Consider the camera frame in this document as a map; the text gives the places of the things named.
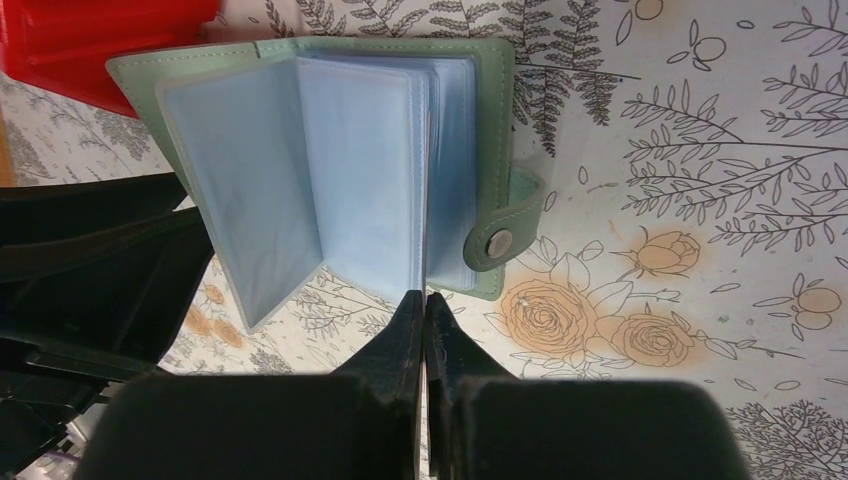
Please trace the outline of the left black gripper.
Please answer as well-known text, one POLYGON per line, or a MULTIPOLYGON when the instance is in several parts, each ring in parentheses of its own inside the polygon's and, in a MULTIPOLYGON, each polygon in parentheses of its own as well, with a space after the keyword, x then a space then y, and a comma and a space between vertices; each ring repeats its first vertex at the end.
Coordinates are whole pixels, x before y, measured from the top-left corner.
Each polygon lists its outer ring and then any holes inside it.
POLYGON ((213 248, 173 173, 1 191, 1 470, 155 371, 213 248))

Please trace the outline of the red plastic bin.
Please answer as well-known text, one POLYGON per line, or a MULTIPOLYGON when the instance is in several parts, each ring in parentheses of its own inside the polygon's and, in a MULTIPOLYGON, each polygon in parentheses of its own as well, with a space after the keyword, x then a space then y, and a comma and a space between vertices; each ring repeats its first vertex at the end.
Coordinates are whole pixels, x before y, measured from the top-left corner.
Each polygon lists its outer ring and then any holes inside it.
POLYGON ((123 55, 191 46, 217 0, 1 0, 1 70, 10 78, 135 118, 106 70, 123 55))

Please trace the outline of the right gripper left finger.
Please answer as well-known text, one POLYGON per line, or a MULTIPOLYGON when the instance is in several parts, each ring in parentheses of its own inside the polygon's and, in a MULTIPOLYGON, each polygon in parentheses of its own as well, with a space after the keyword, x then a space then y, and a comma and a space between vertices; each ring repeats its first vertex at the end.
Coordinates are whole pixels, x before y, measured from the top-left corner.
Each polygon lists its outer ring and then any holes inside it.
POLYGON ((424 294, 406 292, 390 321, 334 376, 365 397, 359 453, 373 479, 417 479, 420 461, 424 294))

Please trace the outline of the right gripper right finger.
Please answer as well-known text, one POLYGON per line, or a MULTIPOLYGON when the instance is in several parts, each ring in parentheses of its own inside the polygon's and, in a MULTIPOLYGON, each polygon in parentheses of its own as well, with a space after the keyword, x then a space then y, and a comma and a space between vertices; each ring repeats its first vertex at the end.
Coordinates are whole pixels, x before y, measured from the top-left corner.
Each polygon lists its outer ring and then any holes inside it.
POLYGON ((460 327, 445 297, 427 297, 423 323, 426 365, 429 475, 450 477, 450 413, 460 394, 460 383, 472 377, 514 375, 491 357, 460 327))

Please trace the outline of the grey-green card holder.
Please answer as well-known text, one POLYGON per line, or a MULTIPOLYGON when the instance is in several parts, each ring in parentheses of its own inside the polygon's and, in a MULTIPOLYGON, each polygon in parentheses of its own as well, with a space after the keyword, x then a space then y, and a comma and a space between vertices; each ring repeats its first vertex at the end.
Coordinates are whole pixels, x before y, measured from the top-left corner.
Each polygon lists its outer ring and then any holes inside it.
POLYGON ((497 299, 544 182, 512 163, 502 38, 291 37, 106 68, 199 208, 248 330, 320 269, 497 299))

